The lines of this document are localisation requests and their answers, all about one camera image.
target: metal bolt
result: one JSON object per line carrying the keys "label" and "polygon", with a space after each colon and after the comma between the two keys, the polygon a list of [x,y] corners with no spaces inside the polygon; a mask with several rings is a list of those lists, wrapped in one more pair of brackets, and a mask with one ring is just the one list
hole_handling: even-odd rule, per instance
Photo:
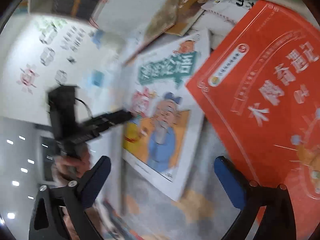
{"label": "metal bolt", "polygon": [[287,186],[286,186],[285,184],[280,184],[280,189],[286,190],[286,189],[287,189]]}
{"label": "metal bolt", "polygon": [[258,186],[258,182],[256,182],[255,180],[251,180],[249,182],[249,184],[250,184],[251,187],[257,187]]}
{"label": "metal bolt", "polygon": [[74,187],[74,186],[76,186],[78,184],[78,182],[76,181],[76,180],[73,180],[73,181],[70,181],[69,183],[68,183],[68,186],[69,187]]}
{"label": "metal bolt", "polygon": [[40,191],[45,191],[47,189],[47,186],[46,185],[42,185],[41,187],[40,187]]}

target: red book cover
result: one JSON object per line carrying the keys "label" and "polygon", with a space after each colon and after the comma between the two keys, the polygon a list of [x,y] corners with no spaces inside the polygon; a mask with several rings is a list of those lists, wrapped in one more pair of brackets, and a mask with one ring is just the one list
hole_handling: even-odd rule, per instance
{"label": "red book cover", "polygon": [[298,239],[320,221],[319,77],[320,32],[259,0],[187,84],[247,179],[288,187]]}

